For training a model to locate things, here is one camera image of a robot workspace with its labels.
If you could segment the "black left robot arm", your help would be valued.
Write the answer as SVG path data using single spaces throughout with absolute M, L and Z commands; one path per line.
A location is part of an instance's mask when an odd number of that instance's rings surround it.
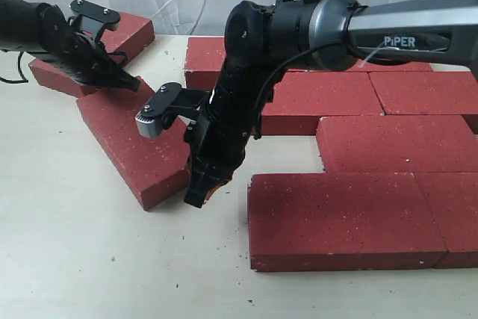
M 136 92 L 140 80 L 126 72 L 101 41 L 106 29 L 115 31 L 120 14 L 86 0 L 70 3 L 73 15 L 45 2 L 1 0 L 1 50 L 32 55 L 60 70 L 76 84 Z

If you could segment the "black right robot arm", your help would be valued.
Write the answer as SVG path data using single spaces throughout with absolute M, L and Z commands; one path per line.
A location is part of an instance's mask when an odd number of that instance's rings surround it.
M 225 58 L 187 127 L 190 183 L 201 207 L 242 165 L 261 114 L 289 69 L 340 72 L 357 61 L 477 70 L 477 0 L 410 0 L 368 7 L 357 0 L 284 0 L 236 5 L 226 21 Z

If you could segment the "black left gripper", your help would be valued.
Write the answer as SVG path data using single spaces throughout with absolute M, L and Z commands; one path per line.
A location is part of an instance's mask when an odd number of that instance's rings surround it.
M 107 28 L 93 27 L 90 36 L 63 16 L 45 16 L 41 25 L 43 50 L 33 56 L 60 70 L 76 84 L 137 92 L 141 77 L 124 71 L 96 41 Z

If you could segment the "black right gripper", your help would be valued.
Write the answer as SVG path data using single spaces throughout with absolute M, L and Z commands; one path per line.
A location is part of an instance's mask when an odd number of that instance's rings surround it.
M 184 141 L 190 147 L 190 184 L 184 202 L 201 208 L 214 192 L 227 185 L 246 155 L 244 109 L 197 109 L 189 119 Z

